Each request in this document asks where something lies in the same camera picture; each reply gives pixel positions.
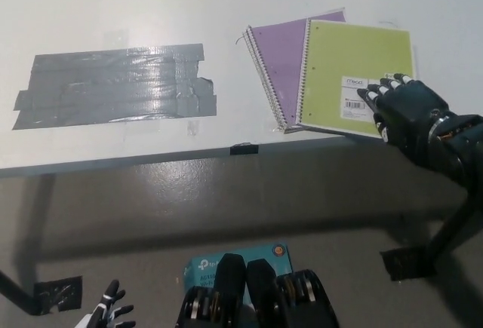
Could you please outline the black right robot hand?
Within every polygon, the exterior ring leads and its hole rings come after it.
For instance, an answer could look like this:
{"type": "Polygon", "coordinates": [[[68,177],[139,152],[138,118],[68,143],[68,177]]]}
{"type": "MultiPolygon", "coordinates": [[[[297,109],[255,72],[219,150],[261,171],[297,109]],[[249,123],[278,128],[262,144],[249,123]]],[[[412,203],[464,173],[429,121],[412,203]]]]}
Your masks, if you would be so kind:
{"type": "Polygon", "coordinates": [[[437,121],[454,115],[449,105],[423,82],[396,73],[357,94],[374,113],[383,140],[420,167],[429,166],[429,135],[437,121]]]}

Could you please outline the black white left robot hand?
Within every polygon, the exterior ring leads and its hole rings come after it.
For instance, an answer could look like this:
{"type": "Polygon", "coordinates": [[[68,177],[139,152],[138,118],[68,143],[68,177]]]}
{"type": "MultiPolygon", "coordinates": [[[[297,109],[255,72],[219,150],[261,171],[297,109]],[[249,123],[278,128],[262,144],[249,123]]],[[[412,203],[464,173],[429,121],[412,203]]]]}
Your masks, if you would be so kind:
{"type": "Polygon", "coordinates": [[[105,293],[101,297],[92,318],[94,322],[91,327],[135,327],[137,323],[134,320],[120,321],[119,317],[128,314],[134,310],[133,305],[125,305],[116,307],[115,304],[125,296],[125,291],[120,290],[119,280],[113,280],[106,288],[105,293]]]}

